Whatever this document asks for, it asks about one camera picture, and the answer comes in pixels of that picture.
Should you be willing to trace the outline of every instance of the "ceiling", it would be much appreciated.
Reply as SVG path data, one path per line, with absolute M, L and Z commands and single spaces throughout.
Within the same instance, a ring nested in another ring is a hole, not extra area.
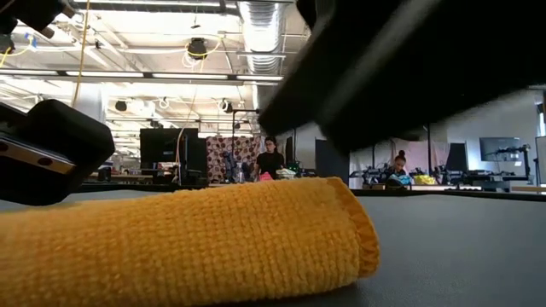
M 84 6 L 83 2 L 76 0 L 79 7 Z M 199 11 L 197 14 L 189 13 L 187 9 L 177 9 L 176 3 L 180 2 L 174 1 L 91 0 L 91 3 L 83 71 L 250 73 L 242 22 L 238 15 L 233 14 L 236 12 L 233 2 L 227 2 L 227 14 L 214 14 L 207 6 L 196 7 Z M 158 3 L 170 6 L 159 6 Z M 283 75 L 294 62 L 310 34 L 293 3 L 286 4 L 284 17 L 279 75 Z M 32 34 L 37 39 L 36 47 L 29 48 L 22 55 L 8 57 L 2 68 L 77 71 L 84 34 L 82 19 L 78 14 L 72 19 L 59 15 L 50 26 L 55 31 L 51 39 L 20 23 L 12 36 L 16 51 L 27 48 L 29 41 L 26 34 Z M 214 49 L 214 52 L 203 62 L 188 61 L 185 47 L 191 38 L 204 38 L 207 50 Z M 143 120 L 149 116 L 146 112 L 142 113 L 142 106 L 146 106 L 146 110 L 151 107 L 154 116 L 163 119 L 166 125 L 199 126 L 202 132 L 211 133 L 231 131 L 229 120 L 232 115 L 221 111 L 219 102 L 231 101 L 236 108 L 253 109 L 253 86 L 249 83 L 115 81 L 94 82 L 100 82 L 102 92 L 108 95 L 107 124 L 118 147 L 136 148 L 138 130 L 149 127 L 149 122 Z M 71 104 L 74 85 L 73 79 L 2 76 L 0 101 L 24 111 L 49 98 Z M 127 101 L 128 110 L 116 111 L 117 101 Z M 255 113 L 238 113 L 236 117 L 237 120 L 244 120 L 241 132 L 258 132 Z

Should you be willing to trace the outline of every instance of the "table surface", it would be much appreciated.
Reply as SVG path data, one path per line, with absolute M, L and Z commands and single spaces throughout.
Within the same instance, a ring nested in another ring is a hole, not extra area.
M 75 200 L 147 192 L 73 194 Z M 545 306 L 546 203 L 361 197 L 380 236 L 377 274 L 331 293 L 229 306 Z M 0 201 L 0 210 L 25 208 Z

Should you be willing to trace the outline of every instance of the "patterned curtain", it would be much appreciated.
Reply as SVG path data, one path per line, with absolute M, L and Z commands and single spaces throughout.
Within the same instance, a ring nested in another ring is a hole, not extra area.
M 259 154 L 259 137 L 235 137 L 234 158 L 236 162 L 253 165 Z M 208 181 L 223 181 L 225 163 L 223 152 L 231 152 L 231 137 L 209 136 L 206 139 Z

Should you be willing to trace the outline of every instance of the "microfiber towel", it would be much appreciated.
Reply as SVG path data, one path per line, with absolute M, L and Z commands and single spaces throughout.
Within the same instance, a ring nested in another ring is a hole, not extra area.
M 337 178 L 0 215 L 0 306 L 192 306 L 321 293 L 372 275 L 378 240 Z

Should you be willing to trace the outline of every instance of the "white wall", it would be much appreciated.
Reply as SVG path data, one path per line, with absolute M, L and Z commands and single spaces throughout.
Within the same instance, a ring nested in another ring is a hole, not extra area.
M 537 157 L 535 137 L 537 136 L 538 115 L 535 100 L 540 92 L 524 90 L 492 101 L 483 107 L 476 107 L 456 115 L 444 122 L 448 142 L 466 142 L 468 167 L 470 170 L 514 171 L 524 175 L 523 163 L 483 162 L 479 154 L 480 137 L 520 137 L 521 144 L 530 144 L 529 166 L 535 173 L 533 159 Z
M 324 140 L 325 137 L 318 125 L 309 124 L 296 130 L 296 160 L 304 168 L 316 169 L 315 140 Z

